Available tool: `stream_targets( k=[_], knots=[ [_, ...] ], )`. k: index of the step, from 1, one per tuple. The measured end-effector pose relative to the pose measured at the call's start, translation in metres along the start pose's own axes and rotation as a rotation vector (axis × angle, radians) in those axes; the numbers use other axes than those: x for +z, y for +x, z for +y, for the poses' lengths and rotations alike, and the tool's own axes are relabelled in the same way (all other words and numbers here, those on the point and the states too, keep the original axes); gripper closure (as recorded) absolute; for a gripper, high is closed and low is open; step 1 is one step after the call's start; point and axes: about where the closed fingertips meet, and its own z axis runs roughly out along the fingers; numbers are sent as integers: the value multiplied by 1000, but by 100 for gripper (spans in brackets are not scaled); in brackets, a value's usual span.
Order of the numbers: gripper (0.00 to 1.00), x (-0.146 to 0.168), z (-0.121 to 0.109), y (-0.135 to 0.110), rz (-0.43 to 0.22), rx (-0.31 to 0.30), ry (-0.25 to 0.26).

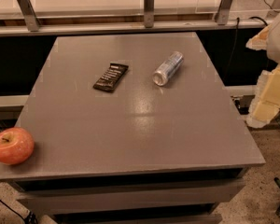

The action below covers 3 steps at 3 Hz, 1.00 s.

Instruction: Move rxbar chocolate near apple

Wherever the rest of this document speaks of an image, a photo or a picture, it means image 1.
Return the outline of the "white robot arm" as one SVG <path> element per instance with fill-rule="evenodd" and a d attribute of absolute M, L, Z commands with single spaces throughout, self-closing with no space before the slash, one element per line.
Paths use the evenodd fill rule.
<path fill-rule="evenodd" d="M 280 114 L 280 13 L 245 45 L 253 50 L 265 50 L 267 57 L 276 62 L 271 72 L 263 70 L 255 88 L 255 98 L 248 109 L 246 123 L 262 128 Z"/>

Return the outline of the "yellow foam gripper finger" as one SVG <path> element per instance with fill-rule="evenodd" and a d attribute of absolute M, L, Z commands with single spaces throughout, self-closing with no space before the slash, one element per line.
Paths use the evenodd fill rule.
<path fill-rule="evenodd" d="M 246 123 L 252 128 L 264 127 L 279 114 L 280 64 L 271 72 L 261 72 L 248 112 Z"/>
<path fill-rule="evenodd" d="M 245 46 L 248 49 L 253 49 L 253 50 L 262 50 L 262 49 L 266 50 L 269 30 L 270 30 L 270 26 L 264 27 L 258 34 L 250 38 Z"/>

